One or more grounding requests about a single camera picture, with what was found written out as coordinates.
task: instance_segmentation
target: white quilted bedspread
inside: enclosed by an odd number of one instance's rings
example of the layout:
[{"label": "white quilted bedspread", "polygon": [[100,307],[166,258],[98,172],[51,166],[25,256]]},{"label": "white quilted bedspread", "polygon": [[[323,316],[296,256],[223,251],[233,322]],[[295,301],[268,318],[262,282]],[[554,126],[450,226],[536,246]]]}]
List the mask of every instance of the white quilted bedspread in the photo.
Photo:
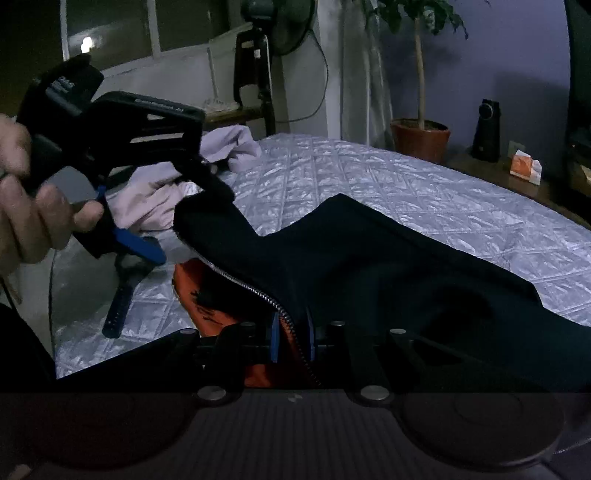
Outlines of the white quilted bedspread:
[{"label": "white quilted bedspread", "polygon": [[[591,231],[533,200],[398,153],[308,135],[260,142],[261,166],[226,174],[236,205],[260,235],[302,218],[337,193],[418,232],[532,282],[546,308],[591,326]],[[160,234],[169,263],[135,293],[121,338],[100,332],[112,295],[112,257],[95,261],[72,241],[54,267],[53,332],[58,375],[88,367],[191,326],[175,298],[173,264],[190,258]]]}]

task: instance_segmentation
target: blue trigger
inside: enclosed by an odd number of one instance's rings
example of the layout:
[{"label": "blue trigger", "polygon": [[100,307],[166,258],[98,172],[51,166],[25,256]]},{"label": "blue trigger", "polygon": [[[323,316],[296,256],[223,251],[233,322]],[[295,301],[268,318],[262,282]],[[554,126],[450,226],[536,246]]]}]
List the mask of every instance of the blue trigger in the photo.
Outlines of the blue trigger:
[{"label": "blue trigger", "polygon": [[130,253],[145,258],[156,265],[164,265],[166,263],[166,255],[159,245],[150,243],[123,228],[115,228],[113,229],[113,233],[115,234],[115,241],[125,246],[130,250]]}]

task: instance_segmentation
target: hand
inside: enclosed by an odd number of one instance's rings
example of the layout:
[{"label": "hand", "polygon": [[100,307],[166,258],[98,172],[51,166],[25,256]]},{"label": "hand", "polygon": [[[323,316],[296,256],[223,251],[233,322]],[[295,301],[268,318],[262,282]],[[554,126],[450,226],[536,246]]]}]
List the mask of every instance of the hand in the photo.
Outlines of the hand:
[{"label": "hand", "polygon": [[0,114],[0,276],[20,263],[37,263],[50,248],[65,248],[72,232],[88,232],[103,214],[95,201],[74,213],[55,185],[45,184],[33,199],[19,179],[29,175],[31,137],[25,127]]}]

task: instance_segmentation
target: wall outlet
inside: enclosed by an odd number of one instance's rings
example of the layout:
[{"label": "wall outlet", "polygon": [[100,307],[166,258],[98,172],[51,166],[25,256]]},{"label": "wall outlet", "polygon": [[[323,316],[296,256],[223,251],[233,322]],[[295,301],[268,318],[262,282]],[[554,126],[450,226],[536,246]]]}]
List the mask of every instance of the wall outlet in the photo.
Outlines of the wall outlet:
[{"label": "wall outlet", "polygon": [[517,153],[518,150],[525,152],[525,145],[521,145],[513,140],[509,140],[509,150],[507,151],[507,157],[513,158],[513,155]]}]

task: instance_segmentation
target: black speaker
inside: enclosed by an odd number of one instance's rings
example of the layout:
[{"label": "black speaker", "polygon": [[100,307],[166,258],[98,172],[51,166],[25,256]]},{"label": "black speaker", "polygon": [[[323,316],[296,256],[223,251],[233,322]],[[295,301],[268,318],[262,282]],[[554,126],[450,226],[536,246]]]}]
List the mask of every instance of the black speaker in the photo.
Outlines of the black speaker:
[{"label": "black speaker", "polygon": [[479,160],[496,162],[501,156],[499,150],[501,120],[499,102],[482,99],[478,115],[478,125],[470,154]]}]

